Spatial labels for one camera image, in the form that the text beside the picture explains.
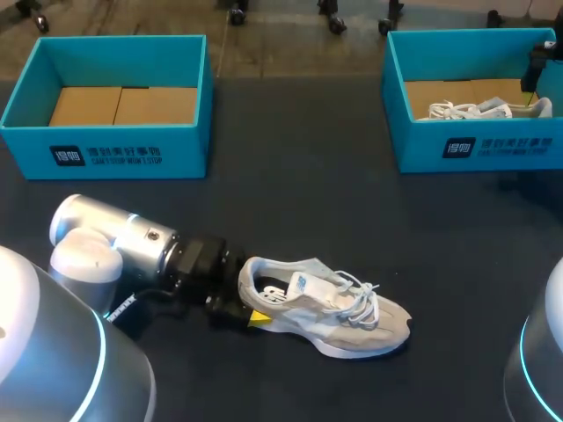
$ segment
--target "grey sneaker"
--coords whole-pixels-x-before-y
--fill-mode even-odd
[[[241,300],[272,318],[261,329],[300,335],[322,354],[340,359],[385,354],[409,337],[411,316],[377,296],[376,287],[318,259],[250,258],[238,277]]]

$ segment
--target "white sneaker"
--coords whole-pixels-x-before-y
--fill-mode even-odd
[[[445,103],[434,103],[428,108],[428,117],[419,120],[550,118],[552,116],[552,101],[548,98],[541,98],[532,105],[514,105],[495,97],[479,105],[453,105],[447,100]]]
[[[411,316],[377,296],[375,287],[318,259],[250,258],[238,278],[241,300],[272,318],[261,329],[300,335],[322,354],[340,359],[391,352],[410,335]]]

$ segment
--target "open box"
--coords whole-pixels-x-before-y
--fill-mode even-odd
[[[490,84],[494,97],[512,80],[511,98],[505,99],[516,101],[522,94],[515,91],[514,82],[517,88],[530,51],[551,40],[555,40],[551,29],[391,32],[382,96],[400,171],[563,168],[563,65],[548,61],[537,83],[537,95],[552,101],[551,119],[416,120],[407,89],[414,81],[466,85],[478,80]],[[480,81],[491,79],[498,81]],[[450,92],[452,98],[440,98],[441,102],[457,101],[459,92],[446,90]]]
[[[205,36],[41,38],[0,131],[28,179],[203,178],[212,98]]]

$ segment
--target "box logo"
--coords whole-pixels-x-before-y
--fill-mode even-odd
[[[467,158],[472,154],[475,138],[449,138],[442,158]]]
[[[57,165],[62,167],[81,167],[86,165],[80,149],[76,145],[49,147]]]

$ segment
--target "robotic arm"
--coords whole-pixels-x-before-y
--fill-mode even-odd
[[[526,73],[520,80],[522,92],[535,92],[537,81],[545,69],[548,60],[563,60],[563,7],[559,10],[559,15],[555,19],[555,35],[557,41],[546,41],[537,44],[530,53],[530,64]]]

